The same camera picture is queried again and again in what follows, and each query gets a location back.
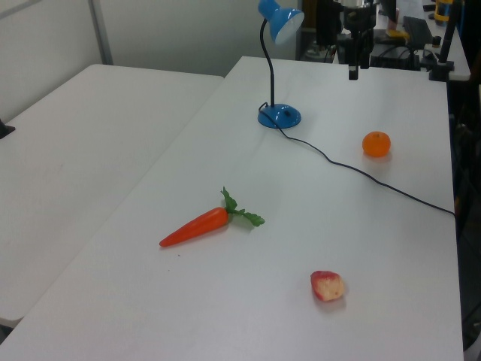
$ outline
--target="fake apple piece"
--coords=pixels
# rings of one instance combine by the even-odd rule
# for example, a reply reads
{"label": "fake apple piece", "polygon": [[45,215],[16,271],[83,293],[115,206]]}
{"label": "fake apple piece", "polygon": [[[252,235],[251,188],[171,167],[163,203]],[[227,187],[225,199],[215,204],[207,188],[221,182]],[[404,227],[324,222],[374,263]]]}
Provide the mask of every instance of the fake apple piece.
{"label": "fake apple piece", "polygon": [[331,271],[315,271],[310,276],[310,284],[321,301],[338,299],[344,294],[343,279]]}

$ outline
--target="orange carrot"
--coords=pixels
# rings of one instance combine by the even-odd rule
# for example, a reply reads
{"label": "orange carrot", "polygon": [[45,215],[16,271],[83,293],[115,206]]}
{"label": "orange carrot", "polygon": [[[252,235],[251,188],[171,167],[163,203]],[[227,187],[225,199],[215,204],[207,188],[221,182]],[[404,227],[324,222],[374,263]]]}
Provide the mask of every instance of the orange carrot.
{"label": "orange carrot", "polygon": [[218,229],[228,222],[229,214],[238,214],[247,218],[255,227],[264,223],[264,220],[257,214],[247,213],[244,209],[236,211],[237,202],[228,194],[225,187],[222,192],[225,198],[225,208],[217,207],[211,209],[207,213],[188,222],[185,226],[180,227],[174,233],[160,241],[161,247],[168,247],[180,242],[187,241],[191,238],[203,235]]}
{"label": "orange carrot", "polygon": [[173,246],[174,244],[187,241],[190,238],[203,235],[224,226],[228,221],[227,211],[222,207],[211,209],[180,227],[177,231],[168,235],[160,242],[161,247]]}

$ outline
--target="white wall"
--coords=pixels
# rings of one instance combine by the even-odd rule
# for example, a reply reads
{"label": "white wall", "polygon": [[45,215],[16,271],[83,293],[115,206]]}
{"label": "white wall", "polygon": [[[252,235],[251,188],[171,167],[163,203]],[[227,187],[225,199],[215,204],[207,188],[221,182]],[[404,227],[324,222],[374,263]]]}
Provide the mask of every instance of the white wall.
{"label": "white wall", "polygon": [[[293,8],[301,3],[278,2]],[[257,11],[259,0],[95,3],[103,18],[114,65],[226,76],[242,55],[263,56],[259,43],[263,20]],[[295,39],[281,47],[275,47],[271,41],[266,44],[272,57],[295,59]]]}
{"label": "white wall", "polygon": [[41,0],[0,17],[0,118],[11,120],[97,63],[87,0]]}

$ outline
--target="tangerine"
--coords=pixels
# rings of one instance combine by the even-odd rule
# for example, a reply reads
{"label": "tangerine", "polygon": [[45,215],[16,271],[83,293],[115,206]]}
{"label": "tangerine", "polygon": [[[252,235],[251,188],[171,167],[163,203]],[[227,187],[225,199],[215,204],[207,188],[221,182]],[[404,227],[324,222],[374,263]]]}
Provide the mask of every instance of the tangerine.
{"label": "tangerine", "polygon": [[362,140],[362,149],[368,156],[385,156],[390,148],[391,139],[383,132],[371,132]]}

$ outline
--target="lamp neck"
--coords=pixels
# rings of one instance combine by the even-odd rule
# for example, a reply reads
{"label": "lamp neck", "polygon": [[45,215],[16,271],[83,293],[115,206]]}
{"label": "lamp neck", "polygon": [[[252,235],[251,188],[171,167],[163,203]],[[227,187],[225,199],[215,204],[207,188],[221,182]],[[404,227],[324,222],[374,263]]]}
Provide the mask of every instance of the lamp neck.
{"label": "lamp neck", "polygon": [[271,107],[273,107],[274,106],[274,68],[272,67],[272,61],[264,43],[264,29],[267,23],[268,23],[267,19],[264,19],[264,22],[262,23],[262,26],[261,26],[261,46],[262,46],[262,50],[264,51],[265,58],[268,60],[269,69],[271,70]]}

